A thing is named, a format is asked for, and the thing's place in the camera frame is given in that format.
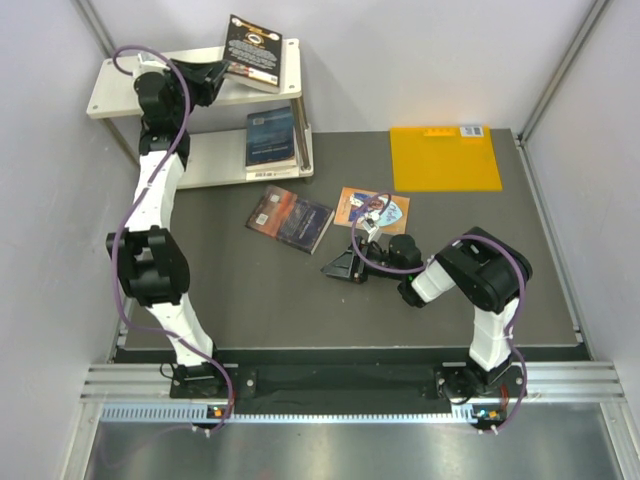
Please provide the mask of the black treehouse paperback book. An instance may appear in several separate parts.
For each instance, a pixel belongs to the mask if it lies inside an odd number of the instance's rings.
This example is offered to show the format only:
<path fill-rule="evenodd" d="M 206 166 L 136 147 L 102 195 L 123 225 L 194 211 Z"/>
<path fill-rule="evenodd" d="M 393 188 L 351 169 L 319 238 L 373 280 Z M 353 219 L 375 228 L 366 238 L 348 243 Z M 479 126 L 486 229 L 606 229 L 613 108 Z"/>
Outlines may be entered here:
<path fill-rule="evenodd" d="M 281 87 L 283 36 L 281 33 L 231 15 L 223 60 L 225 77 L 250 88 L 277 94 Z"/>

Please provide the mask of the blue hardcover book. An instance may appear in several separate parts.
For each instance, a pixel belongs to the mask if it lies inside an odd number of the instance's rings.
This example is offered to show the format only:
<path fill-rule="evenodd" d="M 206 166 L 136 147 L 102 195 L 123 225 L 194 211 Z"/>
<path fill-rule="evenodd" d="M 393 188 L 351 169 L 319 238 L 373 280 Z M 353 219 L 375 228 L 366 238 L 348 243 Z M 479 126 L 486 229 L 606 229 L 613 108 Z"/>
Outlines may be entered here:
<path fill-rule="evenodd" d="M 294 119 L 290 107 L 252 113 L 246 122 L 247 171 L 296 164 Z"/>

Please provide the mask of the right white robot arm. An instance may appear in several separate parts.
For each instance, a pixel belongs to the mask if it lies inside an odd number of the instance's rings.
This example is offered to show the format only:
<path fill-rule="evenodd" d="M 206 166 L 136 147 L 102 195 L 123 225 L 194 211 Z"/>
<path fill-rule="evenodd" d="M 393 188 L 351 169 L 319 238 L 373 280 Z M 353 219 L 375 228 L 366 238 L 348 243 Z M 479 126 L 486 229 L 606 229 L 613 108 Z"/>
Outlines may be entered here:
<path fill-rule="evenodd" d="M 514 319 L 533 269 L 485 230 L 472 228 L 427 261 L 408 234 L 391 237 L 386 248 L 356 236 L 321 272 L 356 284 L 371 275 L 397 280 L 401 298 L 415 308 L 458 288 L 473 306 L 473 337 L 465 365 L 441 375 L 442 394 L 487 396 L 502 385 L 514 357 Z"/>

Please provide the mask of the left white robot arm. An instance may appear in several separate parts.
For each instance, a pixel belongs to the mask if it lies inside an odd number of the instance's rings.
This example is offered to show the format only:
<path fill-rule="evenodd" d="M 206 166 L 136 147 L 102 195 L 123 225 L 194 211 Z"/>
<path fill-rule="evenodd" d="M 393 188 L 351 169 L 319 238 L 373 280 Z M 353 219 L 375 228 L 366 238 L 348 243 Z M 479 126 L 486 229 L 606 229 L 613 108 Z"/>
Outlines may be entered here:
<path fill-rule="evenodd" d="M 173 398 L 232 395 L 229 375 L 216 360 L 216 345 L 188 295 L 188 261 L 170 232 L 175 194 L 190 153 L 189 116 L 195 107 L 214 102 L 227 68 L 225 61 L 174 60 L 163 66 L 139 59 L 133 88 L 142 111 L 140 176 L 131 212 L 106 239 L 118 296 L 135 300 L 151 314 L 158 322 L 155 331 L 174 348 Z"/>

